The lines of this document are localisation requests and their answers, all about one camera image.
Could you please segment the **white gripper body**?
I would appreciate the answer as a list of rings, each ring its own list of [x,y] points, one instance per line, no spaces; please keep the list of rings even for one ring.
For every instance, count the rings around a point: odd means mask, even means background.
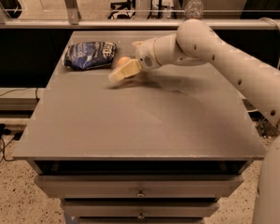
[[[152,70],[161,67],[154,53],[155,41],[156,38],[150,38],[144,41],[133,42],[134,57],[144,70]]]

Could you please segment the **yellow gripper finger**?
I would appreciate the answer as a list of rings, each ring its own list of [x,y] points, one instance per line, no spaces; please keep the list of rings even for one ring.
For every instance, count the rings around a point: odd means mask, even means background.
[[[126,64],[116,67],[108,76],[108,79],[112,82],[118,82],[127,77],[137,75],[141,70],[141,64],[136,59],[130,59]]]

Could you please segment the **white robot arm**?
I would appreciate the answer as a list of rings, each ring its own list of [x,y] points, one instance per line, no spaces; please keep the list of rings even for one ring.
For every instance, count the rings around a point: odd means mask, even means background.
[[[121,81],[166,64],[212,64],[280,132],[280,70],[223,41],[204,22],[183,21],[171,35],[135,42],[109,75]],[[267,150],[259,174],[253,224],[280,224],[280,134]]]

